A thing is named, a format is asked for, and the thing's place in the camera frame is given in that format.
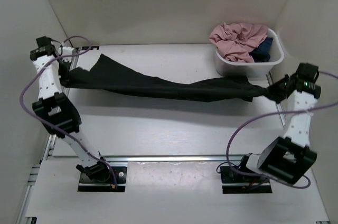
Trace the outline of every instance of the folded clothing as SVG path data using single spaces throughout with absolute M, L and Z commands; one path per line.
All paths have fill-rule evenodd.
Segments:
M 265 40 L 259 45 L 259 47 L 255 48 L 249 53 L 255 62 L 269 62 L 271 58 L 269 51 L 273 44 L 273 40 L 274 38 L 265 38 Z
M 266 88 L 249 83 L 246 77 L 207 79 L 192 84 L 174 83 L 159 77 L 136 72 L 101 54 L 90 71 L 75 68 L 69 71 L 67 88 L 104 89 L 111 92 L 142 97 L 211 102 L 241 98 L 271 96 Z
M 218 53 L 232 62 L 254 62 L 249 52 L 257 48 L 267 37 L 268 27 L 262 24 L 223 22 L 211 33 L 209 40 Z

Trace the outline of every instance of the white plastic bin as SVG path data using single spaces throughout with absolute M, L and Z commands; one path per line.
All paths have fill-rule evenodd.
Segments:
M 275 65 L 281 63 L 284 59 L 284 52 L 281 49 L 278 36 L 272 29 L 268 30 L 268 37 L 274 38 L 270 49 L 270 61 L 265 63 L 237 63 L 228 61 L 219 55 L 215 49 L 214 62 L 216 71 L 222 76 L 247 76 L 262 77 L 265 76 Z

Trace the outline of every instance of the pile of clothes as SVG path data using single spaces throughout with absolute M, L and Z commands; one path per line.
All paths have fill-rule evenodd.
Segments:
M 223 22 L 211 33 L 209 40 L 218 53 L 232 62 L 268 62 L 273 38 L 267 36 L 268 27 L 262 24 Z

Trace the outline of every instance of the dark blue cloth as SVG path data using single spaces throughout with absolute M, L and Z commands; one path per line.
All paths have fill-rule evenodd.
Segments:
M 265 38 L 263 43 L 261 43 L 257 48 L 249 53 L 252 56 L 255 62 L 269 62 L 270 60 L 270 48 L 273 44 L 274 38 Z

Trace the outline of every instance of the black garment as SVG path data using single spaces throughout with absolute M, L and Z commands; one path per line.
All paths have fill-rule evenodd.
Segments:
M 265 38 L 265 40 L 253 51 L 249 53 L 253 60 L 257 63 L 269 62 L 271 56 L 269 54 L 274 38 Z
M 250 84 L 246 77 L 174 83 L 143 75 L 103 54 L 90 71 L 75 68 L 69 72 L 68 80 L 61 84 L 68 88 L 104 89 L 130 96 L 203 102 L 232 98 L 252 101 L 253 97 L 269 95 L 266 88 Z

